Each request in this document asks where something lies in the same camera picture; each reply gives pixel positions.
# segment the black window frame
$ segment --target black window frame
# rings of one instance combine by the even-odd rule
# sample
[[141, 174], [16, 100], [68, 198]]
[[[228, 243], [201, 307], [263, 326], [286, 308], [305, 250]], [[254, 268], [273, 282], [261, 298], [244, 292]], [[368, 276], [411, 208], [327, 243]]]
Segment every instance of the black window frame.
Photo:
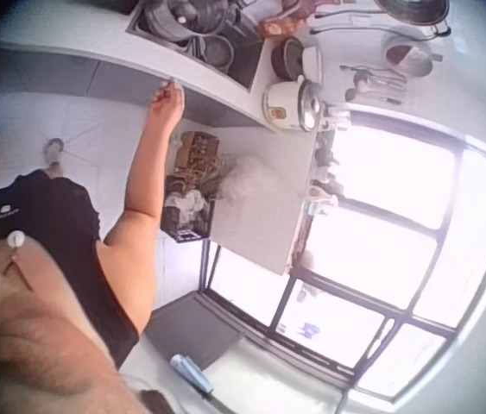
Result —
[[[395, 120], [394, 118], [387, 116], [352, 111], [351, 125], [380, 129], [397, 135], [406, 136], [409, 139], [415, 139], [425, 143], [433, 144], [437, 147], [443, 147], [452, 151], [455, 157], [451, 196], [450, 200], [448, 201], [445, 214], [443, 215], [442, 223], [440, 224], [438, 229], [430, 229], [427, 226], [408, 219], [407, 217], [397, 215], [391, 211], [381, 209], [371, 204], [366, 204], [357, 200], [352, 200], [344, 197], [339, 198], [340, 208], [345, 208], [347, 210], [352, 210], [368, 216], [373, 216], [381, 220], [385, 220], [393, 224], [397, 224], [406, 229], [411, 229], [415, 232], [431, 236], [433, 240], [436, 241], [437, 246], [432, 255], [431, 262], [427, 267], [426, 273], [420, 282], [420, 286], [413, 295], [408, 307], [405, 310], [401, 310], [396, 306], [383, 302], [380, 299], [373, 298], [360, 291], [351, 289], [348, 286], [339, 284], [338, 282], [325, 278], [311, 270], [305, 269], [304, 267], [296, 266], [288, 272], [289, 279], [281, 296], [280, 302], [278, 303], [277, 310], [275, 311], [271, 324], [265, 325], [264, 323], [259, 322], [247, 312], [236, 307], [230, 301], [223, 298], [217, 292], [212, 290], [211, 283], [214, 278], [214, 273], [219, 257], [221, 255], [222, 247], [218, 246], [216, 253], [214, 254], [210, 274], [208, 274], [208, 260], [211, 246], [210, 241], [205, 241], [203, 244], [199, 291], [205, 294], [213, 302], [227, 310], [230, 314], [243, 321], [246, 325], [250, 326], [256, 332], [267, 338], [267, 340], [280, 344], [282, 347], [287, 348], [291, 352], [305, 359], [308, 359], [309, 361], [312, 361], [319, 367], [335, 373], [338, 378], [342, 378], [343, 385], [340, 386], [340, 388], [344, 393], [344, 397], [347, 396], [349, 390], [354, 389], [372, 397], [379, 398], [380, 400], [395, 404], [406, 392], [408, 392], [413, 386], [417, 384], [418, 381], [422, 379], [425, 373], [428, 372], [432, 368], [432, 366], [439, 361], [440, 357], [445, 354], [448, 348], [454, 343], [454, 340], [459, 335], [465, 324], [467, 324], [467, 322], [469, 321], [472, 312], [477, 307], [478, 303], [480, 302], [486, 291], [485, 271], [473, 299], [469, 303], [466, 312], [464, 313], [463, 317], [455, 328], [422, 317], [418, 317], [413, 314], [413, 308], [419, 301], [420, 294], [422, 293], [423, 289], [431, 278], [436, 263], [439, 261], [440, 254], [448, 234], [448, 229], [450, 228], [453, 209], [458, 194], [459, 174], [461, 171], [461, 161], [464, 151], [472, 150], [480, 153], [485, 158], [486, 151], [452, 135], [448, 135], [446, 133], [433, 129], [428, 129], [412, 122]], [[312, 217], [308, 217], [307, 220], [305, 219], [300, 229], [300, 236], [304, 238], [304, 246], [310, 233], [312, 220]], [[362, 357], [358, 360], [357, 364], [354, 367], [346, 367], [345, 365], [331, 360], [306, 346], [300, 345], [299, 343], [287, 338], [283, 334], [280, 334], [276, 331], [277, 326], [281, 320], [283, 311], [287, 306], [288, 300], [291, 296], [292, 290], [297, 280], [301, 280], [302, 282], [319, 288], [323, 292], [329, 293], [332, 296], [344, 299], [348, 302], [357, 304], [366, 309], [380, 313], [384, 316], [381, 326], [376, 331], [375, 336], [372, 338], [368, 347], [363, 352]], [[379, 336], [383, 332], [385, 324], [390, 319], [394, 320], [392, 328], [382, 338], [376, 350], [368, 358], [367, 355], [369, 354], [371, 348], [375, 346], [377, 340], [379, 339]], [[392, 398], [360, 388], [357, 385], [358, 381], [375, 363], [375, 361], [377, 361], [380, 355], [396, 337], [401, 327], [405, 324], [422, 329], [426, 332], [430, 332], [436, 336], [441, 336], [445, 339], [445, 341], [436, 352], [436, 354], [420, 369], [417, 374], [414, 375], [410, 382], [406, 384], [401, 390], [399, 390]]]

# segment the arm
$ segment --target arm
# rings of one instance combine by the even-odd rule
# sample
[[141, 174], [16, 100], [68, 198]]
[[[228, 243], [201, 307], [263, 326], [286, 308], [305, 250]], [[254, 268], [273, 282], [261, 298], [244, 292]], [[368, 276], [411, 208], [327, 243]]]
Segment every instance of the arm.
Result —
[[129, 170], [123, 213], [98, 253], [112, 290], [139, 332], [148, 322], [155, 296], [155, 238], [164, 201], [167, 145], [184, 105], [183, 90], [173, 82], [155, 93]]

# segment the foot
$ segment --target foot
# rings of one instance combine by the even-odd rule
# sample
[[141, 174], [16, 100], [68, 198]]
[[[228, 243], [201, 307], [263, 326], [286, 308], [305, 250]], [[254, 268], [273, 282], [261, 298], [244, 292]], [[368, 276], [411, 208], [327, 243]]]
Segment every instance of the foot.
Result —
[[60, 154], [64, 149], [64, 142], [61, 138], [53, 138], [49, 140], [45, 147], [43, 148], [43, 155], [45, 156], [45, 163], [47, 166], [52, 166], [54, 164], [60, 163]]

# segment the person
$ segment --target person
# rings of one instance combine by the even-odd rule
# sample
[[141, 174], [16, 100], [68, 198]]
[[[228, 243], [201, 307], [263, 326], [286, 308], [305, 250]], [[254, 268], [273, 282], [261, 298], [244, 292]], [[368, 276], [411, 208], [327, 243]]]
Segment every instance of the person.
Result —
[[184, 107], [175, 82], [155, 92], [103, 241], [87, 190], [62, 177], [60, 140], [46, 170], [0, 189], [0, 412], [145, 412], [117, 369], [153, 307], [167, 146]]

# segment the rice cooker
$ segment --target rice cooker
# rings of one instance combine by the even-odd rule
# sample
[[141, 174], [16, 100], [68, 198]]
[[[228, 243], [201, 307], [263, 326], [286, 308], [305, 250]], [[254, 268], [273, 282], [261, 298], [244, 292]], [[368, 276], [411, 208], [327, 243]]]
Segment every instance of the rice cooker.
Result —
[[311, 132], [321, 116], [319, 84], [300, 76], [295, 82], [269, 86], [263, 96], [266, 119], [281, 129]]

